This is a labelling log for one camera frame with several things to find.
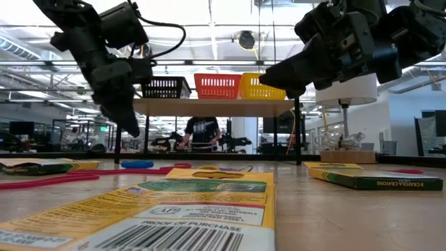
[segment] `green box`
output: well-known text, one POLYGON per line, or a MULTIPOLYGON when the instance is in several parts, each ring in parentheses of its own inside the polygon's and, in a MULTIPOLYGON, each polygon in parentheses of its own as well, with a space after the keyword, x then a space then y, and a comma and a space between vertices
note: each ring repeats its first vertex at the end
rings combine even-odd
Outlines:
POLYGON ((308 172, 314 178, 358 190, 443 190, 441 178, 419 174, 329 167, 309 168, 308 172))

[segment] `red basket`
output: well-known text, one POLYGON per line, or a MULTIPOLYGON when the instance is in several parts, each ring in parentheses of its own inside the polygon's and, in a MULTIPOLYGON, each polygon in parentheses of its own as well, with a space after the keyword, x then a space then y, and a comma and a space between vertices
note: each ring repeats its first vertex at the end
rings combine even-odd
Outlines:
POLYGON ((194 74, 198 98, 237 99, 242 75, 234 74, 194 74))

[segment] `yellow crayon box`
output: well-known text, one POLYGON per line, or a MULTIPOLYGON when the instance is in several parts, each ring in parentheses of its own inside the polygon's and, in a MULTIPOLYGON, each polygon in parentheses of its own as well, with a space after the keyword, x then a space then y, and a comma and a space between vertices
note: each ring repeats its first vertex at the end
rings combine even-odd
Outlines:
POLYGON ((265 173, 173 169, 0 224, 0 250, 274 249, 275 184, 265 173))

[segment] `desk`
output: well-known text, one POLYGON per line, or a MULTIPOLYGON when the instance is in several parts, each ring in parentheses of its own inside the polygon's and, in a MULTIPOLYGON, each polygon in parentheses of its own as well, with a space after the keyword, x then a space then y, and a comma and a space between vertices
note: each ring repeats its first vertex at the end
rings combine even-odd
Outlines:
MULTIPOLYGON (((189 161, 194 167, 217 165, 274 172, 277 184, 278 251, 440 251, 446 247, 446 192, 359 191, 309 178, 304 167, 280 162, 189 161)), ((173 162, 156 161, 156 166, 173 162)), ((111 161, 102 169, 117 169, 111 161)), ((366 169, 422 169, 446 180, 446 169, 364 165, 366 169)), ((18 182, 48 176, 4 176, 18 182)), ((125 185, 161 176, 102 176, 26 190, 0 190, 0 222, 87 199, 125 185)))
MULTIPOLYGON (((277 117, 293 107, 299 107, 299 100, 209 100, 177 98, 138 98, 133 102, 136 112, 147 115, 144 131, 144 154, 148 154, 149 116, 246 116, 274 118, 275 158, 277 152, 277 117)), ((300 132, 300 116, 296 116, 295 132, 300 132)), ((300 149, 301 142, 295 141, 294 149, 300 149)), ((115 158, 120 161, 121 128, 116 130, 115 158)), ((296 164, 301 163, 300 151, 295 152, 296 164)))

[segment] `wooden block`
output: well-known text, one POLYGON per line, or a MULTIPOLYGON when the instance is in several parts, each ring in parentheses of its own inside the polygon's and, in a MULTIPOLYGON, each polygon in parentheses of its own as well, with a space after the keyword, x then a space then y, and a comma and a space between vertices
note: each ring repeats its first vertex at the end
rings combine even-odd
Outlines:
POLYGON ((321 151, 321 162, 375 164, 374 151, 321 151))

